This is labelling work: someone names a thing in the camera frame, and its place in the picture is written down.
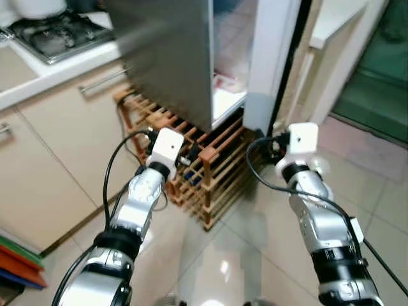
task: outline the black cable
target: black cable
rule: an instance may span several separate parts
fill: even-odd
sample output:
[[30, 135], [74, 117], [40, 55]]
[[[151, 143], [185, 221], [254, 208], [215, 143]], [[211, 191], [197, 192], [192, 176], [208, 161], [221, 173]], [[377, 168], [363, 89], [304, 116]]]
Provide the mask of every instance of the black cable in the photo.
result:
[[152, 209], [153, 212], [161, 212], [162, 210], [166, 209], [168, 205], [168, 198], [167, 194], [165, 193], [164, 189], [161, 190], [163, 196], [164, 196], [164, 206], [160, 208], [156, 208], [156, 206]]
[[145, 134], [149, 136], [148, 131], [135, 131], [130, 134], [128, 134], [123, 140], [118, 144], [116, 149], [114, 150], [112, 156], [110, 157], [108, 167], [106, 168], [105, 171], [105, 179], [103, 180], [103, 190], [102, 190], [102, 197], [103, 197], [103, 208], [105, 211], [105, 231], [109, 230], [109, 222], [110, 222], [110, 213], [109, 213], [109, 204], [108, 204], [108, 182], [109, 182], [109, 176], [110, 176], [110, 170], [112, 168], [113, 161], [115, 160], [115, 157], [120, 150], [120, 148], [132, 137], [135, 137], [137, 134]]
[[392, 272], [391, 268], [385, 263], [385, 261], [382, 259], [380, 254], [378, 254], [378, 252], [371, 245], [371, 243], [368, 242], [368, 240], [366, 238], [364, 238], [363, 242], [368, 247], [370, 252], [374, 255], [374, 257], [378, 260], [378, 262], [381, 264], [381, 266], [387, 271], [387, 273], [390, 275], [390, 277], [393, 279], [393, 281], [395, 281], [395, 283], [398, 285], [398, 287], [404, 292], [406, 297], [408, 297], [407, 288], [404, 286], [404, 284], [402, 284], [402, 282], [398, 279], [398, 277], [394, 274], [394, 272]]
[[[123, 121], [122, 121], [122, 117], [120, 116], [119, 105], [116, 107], [116, 115], [117, 115], [117, 118], [119, 120], [120, 131], [122, 133], [122, 139], [123, 139], [126, 136], [126, 132], [125, 132], [125, 127], [124, 127], [124, 124], [123, 124]], [[134, 158], [137, 159], [139, 164], [142, 164], [142, 161], [140, 160], [140, 158], [129, 148], [127, 142], [125, 143], [125, 149], [129, 154], [131, 154]]]
[[269, 187], [270, 189], [274, 189], [277, 191], [282, 191], [285, 193], [291, 193], [291, 194], [302, 194], [305, 196], [311, 196], [313, 198], [317, 198], [319, 200], [325, 201], [326, 203], [329, 203], [331, 206], [333, 206], [334, 208], [336, 208], [338, 210], [338, 213], [343, 217], [344, 222], [346, 222], [347, 228], [350, 232], [351, 238], [353, 239], [354, 242], [354, 248], [356, 249], [356, 253], [357, 253], [357, 257], [359, 259], [362, 259], [363, 256], [361, 255], [361, 249], [360, 249], [360, 243], [358, 242], [356, 233], [354, 232], [353, 229], [353, 225], [351, 224], [350, 221], [350, 217], [349, 215], [343, 210], [343, 208], [341, 208], [340, 206], [338, 206], [335, 202], [333, 202], [332, 200], [325, 198], [324, 196], [319, 196], [317, 194], [312, 194], [312, 193], [308, 193], [306, 191], [301, 191], [301, 190], [296, 190], [296, 189], [292, 189], [292, 188], [287, 188], [287, 187], [281, 187], [281, 186], [276, 186], [276, 185], [272, 185], [271, 183], [267, 182], [265, 179], [263, 179], [254, 169], [251, 160], [249, 158], [250, 154], [252, 153], [252, 151], [254, 150], [254, 148], [256, 146], [258, 146], [260, 143], [263, 142], [273, 142], [277, 140], [276, 138], [272, 138], [272, 137], [264, 137], [264, 138], [259, 138], [257, 140], [255, 140], [254, 142], [252, 142], [247, 149], [245, 158], [248, 164], [248, 167], [250, 169], [250, 171], [252, 172], [252, 174], [265, 186]]
[[64, 292], [66, 283], [68, 282], [69, 278], [71, 277], [72, 273], [75, 271], [75, 269], [78, 267], [78, 265], [81, 263], [82, 260], [88, 255], [89, 252], [93, 250], [94, 246], [90, 246], [88, 249], [86, 249], [81, 256], [79, 256], [74, 263], [70, 266], [68, 271], [65, 273], [64, 278], [62, 279], [61, 283], [58, 286], [57, 291], [55, 292], [54, 299], [52, 300], [51, 306], [58, 306], [59, 301], [61, 299], [62, 293]]

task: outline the floor tile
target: floor tile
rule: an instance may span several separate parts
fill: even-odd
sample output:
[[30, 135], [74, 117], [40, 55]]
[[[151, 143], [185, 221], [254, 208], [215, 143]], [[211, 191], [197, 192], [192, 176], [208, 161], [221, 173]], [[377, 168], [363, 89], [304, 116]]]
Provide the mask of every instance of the floor tile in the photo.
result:
[[136, 259], [131, 279], [132, 306], [150, 306], [165, 296], [222, 224], [215, 225], [209, 233], [205, 233], [193, 218], [181, 219], [165, 227], [165, 233], [156, 237]]
[[382, 193], [375, 215], [408, 233], [408, 167], [404, 180], [389, 180]]
[[82, 250], [76, 245], [74, 240], [67, 240], [43, 261], [45, 265], [43, 276], [47, 281], [48, 288], [41, 291], [27, 288], [10, 306], [51, 305], [60, 281], [81, 253]]
[[[364, 208], [340, 197], [337, 203], [348, 214], [356, 215], [363, 230], [367, 229], [370, 214]], [[313, 263], [286, 193], [272, 191], [258, 184], [251, 194], [247, 194], [226, 224], [298, 280], [310, 293], [317, 294], [318, 281]]]
[[220, 230], [171, 292], [192, 306], [239, 306], [258, 296], [276, 306], [319, 305], [227, 227]]
[[[261, 176], [269, 180], [273, 169], [274, 167], [272, 165], [267, 166], [263, 171], [261, 171]], [[259, 183], [255, 177], [249, 178], [246, 185], [244, 186], [244, 191], [242, 192], [242, 194], [235, 200], [234, 203], [231, 204], [229, 209], [221, 217], [222, 222], [226, 223], [226, 221], [235, 213], [235, 210], [241, 205], [241, 203], [253, 193], [253, 190], [258, 184]]]
[[386, 179], [327, 150], [319, 149], [318, 155], [330, 165], [323, 178], [333, 192], [373, 212]]
[[95, 218], [89, 221], [79, 231], [73, 235], [73, 239], [82, 250], [90, 247], [97, 234], [103, 231], [105, 226], [105, 215], [100, 212]]
[[331, 117], [320, 126], [319, 146], [395, 182], [408, 162], [404, 148]]
[[[408, 235], [395, 229], [388, 223], [373, 218], [367, 233], [368, 241], [394, 271], [398, 278], [408, 287]], [[379, 290], [385, 305], [408, 305], [408, 298], [392, 281], [382, 266], [368, 249], [362, 248], [367, 258], [372, 278]]]
[[247, 15], [254, 15], [254, 12], [256, 12], [256, 8], [258, 7], [258, 1], [241, 1], [241, 4], [237, 8], [237, 12], [241, 14], [247, 14]]

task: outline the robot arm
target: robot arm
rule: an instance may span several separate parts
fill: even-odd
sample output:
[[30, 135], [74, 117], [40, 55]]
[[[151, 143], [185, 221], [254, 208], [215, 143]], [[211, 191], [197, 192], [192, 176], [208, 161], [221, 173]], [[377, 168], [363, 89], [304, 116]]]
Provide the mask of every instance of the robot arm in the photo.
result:
[[[320, 282], [320, 301], [326, 306], [384, 306], [360, 255], [363, 234], [358, 222], [346, 222], [339, 208], [330, 203], [331, 189], [308, 166], [316, 151], [317, 126], [295, 124], [289, 132], [286, 155], [276, 166], [278, 176], [284, 177], [290, 189], [329, 200], [295, 193], [289, 197]], [[95, 238], [82, 270], [55, 305], [130, 304], [134, 262], [161, 188], [176, 174], [175, 162], [183, 141], [170, 129], [160, 130], [147, 169], [130, 181], [125, 204], [113, 216], [109, 230]]]
[[163, 184], [176, 174], [175, 162], [184, 142], [182, 135], [160, 130], [147, 169], [129, 182], [129, 194], [100, 233], [81, 272], [67, 286], [59, 306], [128, 306], [134, 261], [143, 243]]
[[[289, 145], [276, 171], [290, 189], [316, 194], [333, 200], [332, 190], [308, 163], [316, 151], [317, 126], [313, 123], [293, 124], [289, 127]], [[331, 203], [303, 194], [291, 194], [291, 208], [295, 212], [306, 248], [312, 256], [319, 279], [319, 299], [323, 305], [384, 306], [374, 282], [367, 271], [367, 261], [360, 255], [351, 230], [358, 243], [363, 233], [358, 221], [351, 221]]]

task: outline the white door frame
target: white door frame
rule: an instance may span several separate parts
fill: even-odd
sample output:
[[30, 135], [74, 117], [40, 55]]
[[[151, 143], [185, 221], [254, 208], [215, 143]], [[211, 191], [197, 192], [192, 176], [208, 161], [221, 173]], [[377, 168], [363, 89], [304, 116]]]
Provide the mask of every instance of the white door frame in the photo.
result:
[[267, 133], [301, 0], [258, 0], [244, 126]]
[[388, 0], [367, 1], [365, 11], [356, 24], [354, 33], [335, 64], [334, 72], [328, 76], [327, 84], [322, 90], [314, 113], [310, 118], [311, 122], [321, 124], [333, 109], [338, 96], [365, 50], [387, 3]]

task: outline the cabinet handle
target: cabinet handle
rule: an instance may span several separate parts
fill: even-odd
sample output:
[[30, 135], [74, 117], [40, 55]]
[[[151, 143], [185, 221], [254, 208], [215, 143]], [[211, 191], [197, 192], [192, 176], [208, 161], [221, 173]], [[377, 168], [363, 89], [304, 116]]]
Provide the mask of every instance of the cabinet handle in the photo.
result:
[[120, 71], [118, 71], [118, 72], [116, 72], [116, 73], [114, 73], [112, 75], [106, 76], [106, 77], [102, 78], [101, 80], [98, 80], [98, 81], [96, 81], [96, 82], [94, 82], [94, 83], [92, 83], [92, 84], [90, 84], [88, 86], [79, 86], [78, 89], [81, 92], [81, 94], [85, 94], [85, 92], [87, 92], [88, 90], [90, 90], [90, 89], [92, 89], [94, 87], [97, 87], [97, 86], [99, 86], [99, 85], [101, 85], [101, 84], [103, 84], [103, 83], [105, 83], [105, 82], [119, 76], [119, 75], [122, 75], [126, 71], [127, 71], [127, 69], [120, 70]]
[[8, 123], [3, 123], [0, 125], [0, 134], [10, 133], [10, 132], [11, 132], [11, 126]]

